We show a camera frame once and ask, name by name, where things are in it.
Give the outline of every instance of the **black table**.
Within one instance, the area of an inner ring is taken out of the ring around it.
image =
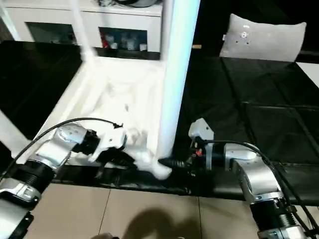
[[[20,41],[0,44],[0,109],[33,139],[81,65],[79,47]],[[0,142],[0,171],[11,161]]]
[[[48,84],[55,82],[60,89],[50,92],[52,103],[61,96],[81,62],[75,46],[7,44],[12,46],[11,50],[2,44],[1,53],[8,51],[13,57],[15,54],[39,54],[43,56],[41,59],[48,60],[49,66],[54,66],[49,74],[48,68],[21,67],[20,74],[24,78],[11,78],[10,74],[6,74],[5,78],[6,81],[14,79],[18,85],[22,80],[28,82],[26,79],[36,79],[37,76],[42,80],[49,77]],[[53,60],[51,55],[58,53],[58,49],[67,55],[61,54]],[[21,64],[27,66],[30,62],[26,59]],[[43,93],[47,89],[46,84],[35,84],[38,92]],[[173,156],[186,159],[190,143],[187,136],[189,126],[192,121],[204,117],[215,131],[216,139],[239,140],[257,145],[277,166],[285,170],[287,178],[307,205],[319,205],[318,93],[319,89],[296,63],[203,58],[192,54]],[[52,105],[48,105],[48,112],[38,111],[37,96],[31,94],[28,98],[30,104],[22,107],[24,110],[33,109],[33,115],[25,114],[21,107],[16,114],[29,117],[36,115],[38,120],[34,121],[34,129],[38,130],[52,110]],[[20,102],[12,103],[11,108],[16,104]],[[28,128],[28,124],[21,123],[20,127]],[[164,181],[156,180],[148,172],[134,169],[105,169],[100,180],[94,178],[96,172],[97,168],[94,167],[65,166],[54,182],[243,200],[235,176],[221,168],[215,168],[211,173],[198,173],[196,177],[185,170],[174,170]]]

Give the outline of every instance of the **white cabinet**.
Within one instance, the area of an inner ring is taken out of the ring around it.
[[[6,0],[4,6],[22,41],[77,44],[73,15],[65,0]],[[162,4],[146,8],[99,7],[79,0],[93,47],[160,52]]]

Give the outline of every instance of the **beige floor tile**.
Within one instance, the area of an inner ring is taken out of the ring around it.
[[[90,239],[99,233],[109,189],[51,184],[26,239]]]
[[[112,190],[101,233],[120,239],[200,239],[198,199]]]
[[[319,208],[318,207],[307,207],[314,220],[319,224]]]
[[[307,220],[307,216],[305,214],[305,212],[303,211],[303,209],[300,206],[295,205],[296,209],[297,209],[297,213],[299,215],[299,217],[306,223],[306,225],[309,227],[309,223]]]
[[[257,239],[257,227],[246,202],[199,198],[203,239]]]

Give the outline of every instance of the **white shelf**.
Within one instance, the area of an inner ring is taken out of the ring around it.
[[[67,0],[4,0],[3,2],[5,7],[70,10],[69,1]],[[156,3],[150,7],[143,8],[132,8],[120,5],[99,7],[94,0],[79,0],[79,6],[81,11],[91,12],[158,17],[161,17],[162,13],[162,3]]]

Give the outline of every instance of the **white cushion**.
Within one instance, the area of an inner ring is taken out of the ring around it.
[[[256,23],[231,14],[220,56],[293,62],[302,47],[306,25]]]

